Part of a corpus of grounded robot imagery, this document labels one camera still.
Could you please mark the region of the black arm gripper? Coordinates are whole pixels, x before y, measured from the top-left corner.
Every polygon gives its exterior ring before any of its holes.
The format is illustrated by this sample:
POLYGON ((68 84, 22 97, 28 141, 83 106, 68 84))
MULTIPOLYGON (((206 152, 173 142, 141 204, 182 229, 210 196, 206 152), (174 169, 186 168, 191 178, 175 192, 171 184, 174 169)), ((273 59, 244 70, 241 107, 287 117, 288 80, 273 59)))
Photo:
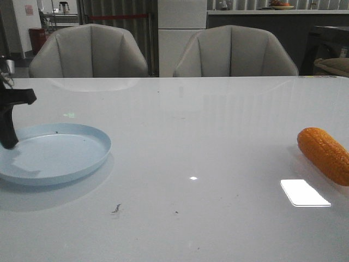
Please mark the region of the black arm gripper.
POLYGON ((31 105, 37 97, 33 89, 6 88, 1 80, 1 145, 6 149, 15 147, 18 138, 13 125, 13 106, 18 104, 31 105))

